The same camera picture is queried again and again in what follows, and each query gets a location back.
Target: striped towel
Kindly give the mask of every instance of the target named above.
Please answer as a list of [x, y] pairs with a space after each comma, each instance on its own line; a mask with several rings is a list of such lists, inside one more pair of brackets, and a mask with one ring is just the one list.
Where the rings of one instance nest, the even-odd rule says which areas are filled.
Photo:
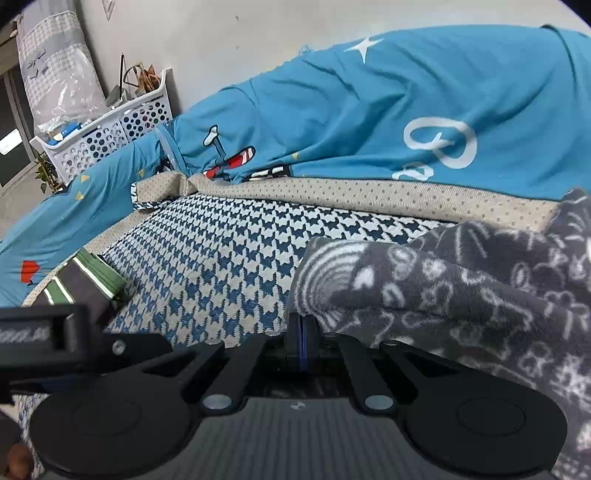
[[91, 322], [102, 327], [122, 305], [124, 288], [121, 275], [83, 248], [58, 271], [33, 305], [85, 304]]

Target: folded cloth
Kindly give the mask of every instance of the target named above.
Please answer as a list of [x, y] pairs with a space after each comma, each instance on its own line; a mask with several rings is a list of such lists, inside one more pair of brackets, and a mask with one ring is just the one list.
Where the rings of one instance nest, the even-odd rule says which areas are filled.
[[396, 338], [536, 388], [564, 411], [558, 478], [591, 472], [591, 197], [540, 232], [470, 221], [405, 246], [312, 239], [288, 308], [367, 345]]
[[33, 305], [85, 304], [90, 321], [104, 327], [122, 304], [126, 281], [100, 257], [82, 248], [60, 269]]

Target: blue fabric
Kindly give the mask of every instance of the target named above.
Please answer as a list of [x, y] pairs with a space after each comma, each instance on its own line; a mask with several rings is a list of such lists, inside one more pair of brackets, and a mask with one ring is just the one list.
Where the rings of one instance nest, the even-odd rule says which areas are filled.
[[162, 127], [178, 162], [191, 173], [222, 164], [203, 144], [217, 125], [226, 160], [256, 150], [218, 172], [233, 183], [290, 164], [298, 177], [419, 179], [553, 200], [591, 188], [589, 37], [478, 25], [368, 42], [365, 63], [364, 43], [342, 44], [197, 103]]
[[[131, 184], [151, 176], [161, 155], [160, 142], [150, 132], [105, 157], [77, 176], [67, 192], [52, 195], [19, 220], [0, 243], [0, 307], [20, 306], [53, 268], [129, 215]], [[31, 284], [21, 281], [23, 261], [40, 268]]]

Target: white wall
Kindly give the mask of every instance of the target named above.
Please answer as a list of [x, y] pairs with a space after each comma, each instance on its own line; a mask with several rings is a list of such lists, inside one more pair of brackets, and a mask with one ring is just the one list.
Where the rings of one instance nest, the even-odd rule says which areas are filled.
[[182, 110], [297, 55], [402, 28], [445, 24], [552, 23], [591, 34], [558, 0], [116, 0], [107, 22], [100, 0], [79, 15], [105, 92], [119, 56], [172, 67]]

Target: gray bow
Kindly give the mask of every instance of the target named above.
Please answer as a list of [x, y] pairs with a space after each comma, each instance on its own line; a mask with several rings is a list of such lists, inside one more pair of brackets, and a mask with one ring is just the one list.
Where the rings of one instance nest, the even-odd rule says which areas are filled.
[[27, 72], [29, 78], [33, 79], [37, 77], [37, 75], [39, 75], [40, 73], [43, 73], [47, 70], [47, 65], [41, 59], [43, 55], [45, 55], [45, 49], [43, 47], [40, 47], [35, 52], [33, 57], [27, 60]]

